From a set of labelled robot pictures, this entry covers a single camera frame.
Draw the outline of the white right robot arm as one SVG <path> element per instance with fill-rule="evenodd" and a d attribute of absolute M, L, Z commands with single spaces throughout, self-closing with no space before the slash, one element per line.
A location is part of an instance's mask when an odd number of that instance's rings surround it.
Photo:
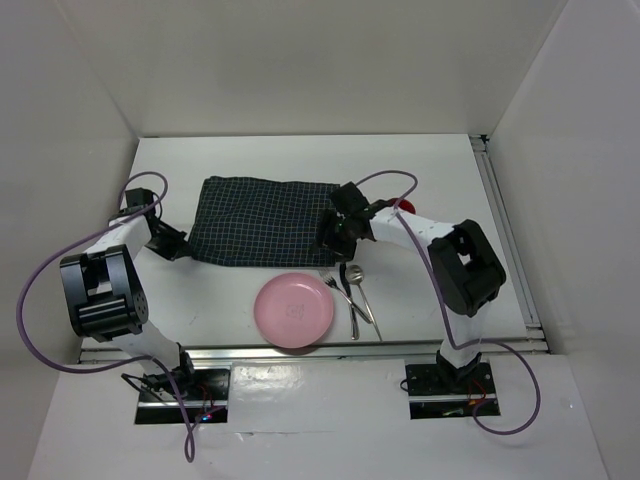
<path fill-rule="evenodd" d="M 402 209 L 402 198 L 371 203 L 352 182 L 329 199 L 332 206 L 320 215 L 317 246 L 340 260 L 353 259 L 360 240 L 390 243 L 420 256 L 445 328 L 436 379 L 444 390 L 460 391 L 480 362 L 489 306 L 506 283 L 506 271 L 481 226 L 469 219 L 452 224 L 421 217 Z"/>

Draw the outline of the dark checked cloth napkin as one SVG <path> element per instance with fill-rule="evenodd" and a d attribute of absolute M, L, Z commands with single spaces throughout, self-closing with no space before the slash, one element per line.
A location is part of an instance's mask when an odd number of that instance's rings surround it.
<path fill-rule="evenodd" d="M 331 267 L 315 245 L 332 183 L 211 176 L 204 180 L 189 248 L 194 260 L 225 267 Z"/>

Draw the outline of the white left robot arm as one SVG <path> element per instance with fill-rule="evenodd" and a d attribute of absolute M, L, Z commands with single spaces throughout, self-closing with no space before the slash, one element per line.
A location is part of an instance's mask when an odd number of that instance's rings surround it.
<path fill-rule="evenodd" d="M 126 207 L 113 217 L 111 230 L 81 254 L 60 261 L 70 323 L 77 336 L 107 343 L 144 370 L 141 383 L 176 399 L 196 390 L 197 374 L 184 347 L 166 338 L 150 320 L 150 307 L 134 259 L 144 249 L 167 261 L 189 257 L 186 233 L 161 220 L 155 193 L 124 192 Z"/>

